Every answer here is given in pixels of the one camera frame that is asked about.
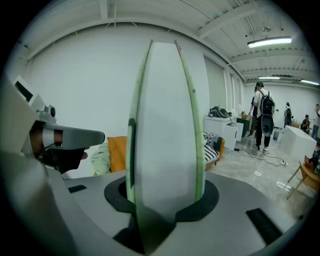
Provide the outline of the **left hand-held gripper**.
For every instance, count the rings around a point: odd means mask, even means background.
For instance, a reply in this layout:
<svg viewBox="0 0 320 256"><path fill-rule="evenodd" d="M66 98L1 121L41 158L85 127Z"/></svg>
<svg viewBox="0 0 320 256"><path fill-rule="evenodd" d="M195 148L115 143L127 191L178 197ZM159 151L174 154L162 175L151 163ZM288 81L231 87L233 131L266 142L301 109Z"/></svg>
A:
<svg viewBox="0 0 320 256"><path fill-rule="evenodd" d="M15 82L2 77L2 150L32 153L30 130L35 122L56 123L55 108L47 105L29 84L18 76ZM61 125L44 125L42 141L45 149L77 150L100 145L102 131Z"/></svg>

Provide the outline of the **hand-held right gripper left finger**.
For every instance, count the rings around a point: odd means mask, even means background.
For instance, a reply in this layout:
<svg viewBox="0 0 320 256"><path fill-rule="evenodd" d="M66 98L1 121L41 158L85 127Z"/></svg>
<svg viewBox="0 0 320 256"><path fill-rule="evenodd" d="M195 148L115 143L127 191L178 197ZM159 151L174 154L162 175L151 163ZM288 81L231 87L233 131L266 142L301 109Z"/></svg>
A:
<svg viewBox="0 0 320 256"><path fill-rule="evenodd" d="M125 248L145 254L135 206L127 199L124 171L66 179L64 183L73 199L98 228Z"/></svg>

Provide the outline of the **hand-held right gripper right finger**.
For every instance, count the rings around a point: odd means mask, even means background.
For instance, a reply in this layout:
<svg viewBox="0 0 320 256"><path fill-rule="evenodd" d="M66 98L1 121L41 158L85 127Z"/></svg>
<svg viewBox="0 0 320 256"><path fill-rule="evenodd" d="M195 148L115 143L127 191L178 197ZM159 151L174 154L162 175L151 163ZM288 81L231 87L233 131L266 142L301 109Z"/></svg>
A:
<svg viewBox="0 0 320 256"><path fill-rule="evenodd" d="M253 186L207 173L219 200L203 219L179 222L155 250L155 256L274 255L277 239L291 231L296 220Z"/></svg>

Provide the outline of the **person's left hand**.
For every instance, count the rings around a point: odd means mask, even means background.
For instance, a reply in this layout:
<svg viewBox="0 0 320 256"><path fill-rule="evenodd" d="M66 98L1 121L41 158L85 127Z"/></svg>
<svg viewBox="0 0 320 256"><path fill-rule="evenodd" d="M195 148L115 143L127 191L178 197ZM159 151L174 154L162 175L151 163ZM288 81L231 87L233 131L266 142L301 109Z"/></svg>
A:
<svg viewBox="0 0 320 256"><path fill-rule="evenodd" d="M61 174L70 170L76 170L80 161L85 160L88 154L84 148L73 150L62 150L63 131L49 131L49 139L44 139L45 133L41 129L32 129L29 132L30 144L33 155L43 164L53 167Z"/></svg>

